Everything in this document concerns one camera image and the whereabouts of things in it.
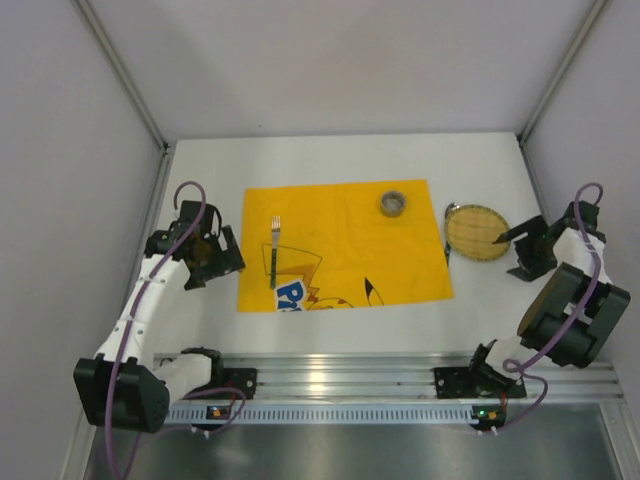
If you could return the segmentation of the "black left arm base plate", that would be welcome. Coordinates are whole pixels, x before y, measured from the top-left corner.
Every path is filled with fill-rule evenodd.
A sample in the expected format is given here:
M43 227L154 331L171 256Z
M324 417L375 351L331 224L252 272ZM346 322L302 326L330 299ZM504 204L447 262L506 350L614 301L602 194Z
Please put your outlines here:
M242 391L248 400L254 398L258 370L256 368L223 367L215 373L210 383L211 388L236 388Z

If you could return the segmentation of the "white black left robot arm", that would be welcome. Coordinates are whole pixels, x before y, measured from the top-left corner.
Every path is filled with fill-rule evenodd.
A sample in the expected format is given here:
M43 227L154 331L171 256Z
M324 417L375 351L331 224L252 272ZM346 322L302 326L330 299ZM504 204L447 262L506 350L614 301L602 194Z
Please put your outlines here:
M219 210L183 201L169 228L147 239L138 280L108 339L74 368L89 424L155 433L176 401L230 385L220 352L197 338L195 292L244 266Z

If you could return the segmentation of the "fork with teal handle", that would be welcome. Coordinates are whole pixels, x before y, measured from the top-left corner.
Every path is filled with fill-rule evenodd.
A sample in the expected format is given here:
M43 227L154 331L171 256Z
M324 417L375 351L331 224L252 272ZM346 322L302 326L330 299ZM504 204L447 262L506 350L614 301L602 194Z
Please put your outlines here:
M276 288L276 276L277 276L277 256L278 256L278 242L281 234L281 217L279 215L272 217L271 222L271 271L270 271L270 288L274 290Z

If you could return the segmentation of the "round woven yellow plate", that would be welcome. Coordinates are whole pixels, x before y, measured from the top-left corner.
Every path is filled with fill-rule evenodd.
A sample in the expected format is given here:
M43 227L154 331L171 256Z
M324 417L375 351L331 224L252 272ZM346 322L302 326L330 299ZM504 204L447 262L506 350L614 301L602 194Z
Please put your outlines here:
M493 241L509 229L506 219L489 207L460 205L448 223L451 253L477 262L496 261L507 254L510 242L493 244Z

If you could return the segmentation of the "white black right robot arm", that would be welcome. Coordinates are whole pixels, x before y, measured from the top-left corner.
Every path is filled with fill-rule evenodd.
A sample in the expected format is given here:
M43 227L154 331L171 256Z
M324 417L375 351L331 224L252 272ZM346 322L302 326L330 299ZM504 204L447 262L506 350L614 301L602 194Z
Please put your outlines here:
M553 224L537 216L496 237L498 244L515 243L518 265L510 275L548 280L513 337L477 347L469 375L478 395L510 391L520 371L542 358L585 368L603 348L631 295L606 274L598 214L597 203L572 201Z

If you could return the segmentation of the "yellow printed cloth placemat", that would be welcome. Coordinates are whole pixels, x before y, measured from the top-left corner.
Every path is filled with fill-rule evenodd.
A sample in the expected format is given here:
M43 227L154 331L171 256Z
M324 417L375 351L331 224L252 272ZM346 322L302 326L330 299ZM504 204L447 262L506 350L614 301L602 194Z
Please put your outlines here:
M407 199L397 218L380 211L380 198L390 190ZM281 234L272 290L276 215ZM381 307L454 296L424 179L248 189L241 250L242 313Z

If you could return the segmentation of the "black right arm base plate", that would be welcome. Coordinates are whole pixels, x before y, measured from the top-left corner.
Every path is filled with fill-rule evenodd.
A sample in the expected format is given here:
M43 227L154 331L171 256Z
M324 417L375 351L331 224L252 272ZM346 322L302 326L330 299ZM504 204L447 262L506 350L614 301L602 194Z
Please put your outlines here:
M491 370L470 367L438 367L433 370L438 399L522 399L527 396L522 382Z

